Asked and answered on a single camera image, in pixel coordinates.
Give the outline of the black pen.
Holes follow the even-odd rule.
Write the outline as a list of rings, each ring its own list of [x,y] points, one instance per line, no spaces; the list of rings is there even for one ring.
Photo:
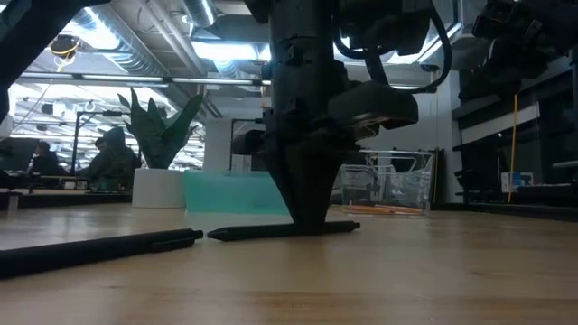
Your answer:
[[[193,246],[203,232],[191,228],[0,250],[0,280]]]
[[[325,222],[320,228],[306,230],[295,224],[276,224],[261,226],[222,227],[210,231],[208,238],[223,242],[241,241],[249,239],[320,236],[335,233],[349,233],[360,228],[355,221]]]

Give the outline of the dark monitor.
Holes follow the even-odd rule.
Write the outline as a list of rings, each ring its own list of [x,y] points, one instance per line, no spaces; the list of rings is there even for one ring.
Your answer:
[[[0,170],[23,172],[29,167],[40,142],[34,138],[8,137],[0,141]]]

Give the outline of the background workbench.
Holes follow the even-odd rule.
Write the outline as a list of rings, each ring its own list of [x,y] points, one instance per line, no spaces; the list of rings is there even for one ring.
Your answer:
[[[0,211],[131,203],[132,194],[88,190],[0,189]]]

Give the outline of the person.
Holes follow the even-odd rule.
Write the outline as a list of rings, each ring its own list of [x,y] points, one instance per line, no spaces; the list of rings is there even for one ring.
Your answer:
[[[98,190],[131,190],[140,161],[126,145],[124,130],[113,127],[104,133],[103,139],[104,149],[79,172],[79,177],[89,180]]]
[[[37,144],[29,172],[47,176],[57,176],[60,174],[58,156],[51,150],[48,143],[40,141]]]

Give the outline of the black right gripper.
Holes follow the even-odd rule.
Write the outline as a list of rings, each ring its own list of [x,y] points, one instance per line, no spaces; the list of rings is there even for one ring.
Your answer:
[[[479,70],[462,73],[459,98],[483,98],[491,90],[519,88],[523,79],[535,79],[548,66],[544,53],[509,38],[498,38],[490,47],[489,59]]]

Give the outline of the white and blue box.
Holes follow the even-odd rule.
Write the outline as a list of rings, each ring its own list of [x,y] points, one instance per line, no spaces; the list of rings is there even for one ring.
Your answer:
[[[534,185],[532,172],[503,172],[500,174],[500,185],[503,193],[517,192],[519,187]]]

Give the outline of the clear plastic bin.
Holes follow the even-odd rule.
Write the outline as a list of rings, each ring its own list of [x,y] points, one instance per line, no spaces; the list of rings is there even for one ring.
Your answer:
[[[435,157],[431,152],[355,152],[340,167],[333,184],[331,204],[347,206],[390,205],[430,212]]]

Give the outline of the white plant pot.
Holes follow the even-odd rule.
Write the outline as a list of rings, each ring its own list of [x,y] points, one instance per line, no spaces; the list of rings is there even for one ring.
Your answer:
[[[184,172],[136,169],[132,206],[141,209],[181,209],[186,206]]]

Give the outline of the green snake plant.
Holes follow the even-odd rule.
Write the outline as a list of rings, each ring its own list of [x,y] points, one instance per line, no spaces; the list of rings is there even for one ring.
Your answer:
[[[129,109],[130,122],[126,122],[126,128],[136,139],[147,166],[167,170],[198,128],[192,123],[200,112],[203,95],[192,97],[179,113],[166,118],[152,97],[144,109],[133,88],[130,93],[131,100],[117,95],[120,104]]]

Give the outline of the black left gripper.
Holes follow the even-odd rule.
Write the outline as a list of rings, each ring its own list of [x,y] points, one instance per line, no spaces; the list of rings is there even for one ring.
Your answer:
[[[344,64],[334,59],[333,16],[339,0],[246,0],[258,23],[269,25],[272,105],[264,132],[246,132],[246,152],[266,151],[266,168],[279,189],[295,235],[356,230],[354,221],[326,220],[334,181],[348,153],[360,149],[352,132],[328,114],[330,99],[349,90]]]

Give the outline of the teal plastic bin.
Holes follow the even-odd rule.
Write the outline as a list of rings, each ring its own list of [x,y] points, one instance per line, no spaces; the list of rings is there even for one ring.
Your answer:
[[[189,212],[289,214],[268,172],[185,172],[184,186]]]

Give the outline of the long linear light bar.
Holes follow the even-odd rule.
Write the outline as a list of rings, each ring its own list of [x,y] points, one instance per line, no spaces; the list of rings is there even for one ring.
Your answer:
[[[13,81],[0,81],[0,88],[14,83],[90,85],[103,87],[167,88],[169,85],[210,85],[239,88],[271,87],[269,79],[231,79],[212,77],[135,76],[112,74],[25,71]]]

